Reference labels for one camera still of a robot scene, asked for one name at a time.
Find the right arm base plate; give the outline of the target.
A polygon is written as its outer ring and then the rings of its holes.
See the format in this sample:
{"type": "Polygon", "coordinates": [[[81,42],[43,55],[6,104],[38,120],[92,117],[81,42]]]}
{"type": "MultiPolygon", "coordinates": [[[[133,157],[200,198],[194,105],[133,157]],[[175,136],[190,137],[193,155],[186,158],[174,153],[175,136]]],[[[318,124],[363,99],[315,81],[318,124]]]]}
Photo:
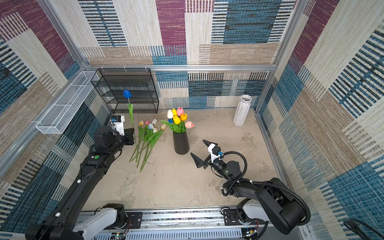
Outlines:
{"type": "Polygon", "coordinates": [[[260,219],[248,219],[243,214],[239,214],[237,209],[227,207],[221,208],[220,213],[224,217],[225,226],[241,226],[241,225],[264,225],[266,221],[260,219]]]}

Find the black tapered vase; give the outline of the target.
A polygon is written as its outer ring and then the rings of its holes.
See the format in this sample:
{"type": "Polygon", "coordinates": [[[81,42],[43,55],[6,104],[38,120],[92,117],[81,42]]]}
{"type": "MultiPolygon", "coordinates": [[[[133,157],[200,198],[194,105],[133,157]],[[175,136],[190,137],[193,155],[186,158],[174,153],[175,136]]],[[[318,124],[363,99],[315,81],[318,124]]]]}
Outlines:
{"type": "Polygon", "coordinates": [[[189,139],[187,132],[175,133],[173,132],[174,149],[179,155],[185,155],[190,150],[189,139]]]}

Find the orange tulip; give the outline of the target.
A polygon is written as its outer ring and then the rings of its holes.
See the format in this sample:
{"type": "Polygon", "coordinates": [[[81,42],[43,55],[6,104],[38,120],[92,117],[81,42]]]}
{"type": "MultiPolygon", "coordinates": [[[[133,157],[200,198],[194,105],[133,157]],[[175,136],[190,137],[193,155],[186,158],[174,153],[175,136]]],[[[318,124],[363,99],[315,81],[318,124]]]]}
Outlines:
{"type": "Polygon", "coordinates": [[[181,126],[182,126],[181,133],[184,133],[187,130],[186,121],[188,119],[188,115],[183,113],[183,114],[181,114],[180,119],[181,119],[181,126]]]}

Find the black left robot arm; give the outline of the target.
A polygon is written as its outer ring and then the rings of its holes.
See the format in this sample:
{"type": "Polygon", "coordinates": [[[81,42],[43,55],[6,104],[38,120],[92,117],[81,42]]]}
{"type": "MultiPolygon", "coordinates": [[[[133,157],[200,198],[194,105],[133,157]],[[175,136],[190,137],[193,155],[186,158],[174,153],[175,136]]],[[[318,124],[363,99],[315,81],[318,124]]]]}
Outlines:
{"type": "Polygon", "coordinates": [[[86,231],[74,231],[76,220],[98,182],[104,177],[117,153],[122,153],[124,136],[110,126],[94,133],[95,144],[80,165],[79,173],[62,200],[40,225],[32,224],[27,240],[84,240],[86,231]]]}

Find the light pink tulip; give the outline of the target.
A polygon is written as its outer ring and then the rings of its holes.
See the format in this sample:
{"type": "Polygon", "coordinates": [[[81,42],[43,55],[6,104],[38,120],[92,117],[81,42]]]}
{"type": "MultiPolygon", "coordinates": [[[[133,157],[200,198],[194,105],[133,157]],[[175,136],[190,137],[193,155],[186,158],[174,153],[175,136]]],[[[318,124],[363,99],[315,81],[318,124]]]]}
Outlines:
{"type": "Polygon", "coordinates": [[[182,127],[182,133],[185,132],[187,129],[191,129],[193,128],[195,125],[190,122],[190,121],[186,121],[186,122],[182,122],[183,124],[183,127],[182,127]]]}

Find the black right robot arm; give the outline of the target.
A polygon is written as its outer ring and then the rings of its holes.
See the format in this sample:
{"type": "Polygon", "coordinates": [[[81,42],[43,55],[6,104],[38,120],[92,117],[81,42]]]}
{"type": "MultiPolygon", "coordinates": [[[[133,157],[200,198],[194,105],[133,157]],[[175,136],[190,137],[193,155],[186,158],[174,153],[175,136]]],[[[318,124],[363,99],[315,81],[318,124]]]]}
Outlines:
{"type": "Polygon", "coordinates": [[[208,147],[209,156],[202,160],[191,154],[197,168],[211,168],[223,178],[221,187],[224,197],[243,198],[236,214],[241,224],[260,219],[273,226],[282,234],[288,235],[296,226],[304,226],[311,220],[311,211],[306,202],[291,191],[280,179],[252,181],[246,179],[248,162],[245,156],[236,151],[223,153],[217,143],[203,141],[208,147]]]}

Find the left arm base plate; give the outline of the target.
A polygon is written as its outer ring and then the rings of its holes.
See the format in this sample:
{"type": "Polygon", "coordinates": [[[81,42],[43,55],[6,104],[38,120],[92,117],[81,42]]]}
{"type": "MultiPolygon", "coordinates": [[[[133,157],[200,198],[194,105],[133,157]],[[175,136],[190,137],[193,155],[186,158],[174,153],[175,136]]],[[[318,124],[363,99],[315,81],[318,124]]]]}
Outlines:
{"type": "Polygon", "coordinates": [[[104,230],[128,230],[141,228],[143,212],[128,212],[126,215],[127,219],[122,227],[108,226],[104,230]]]}

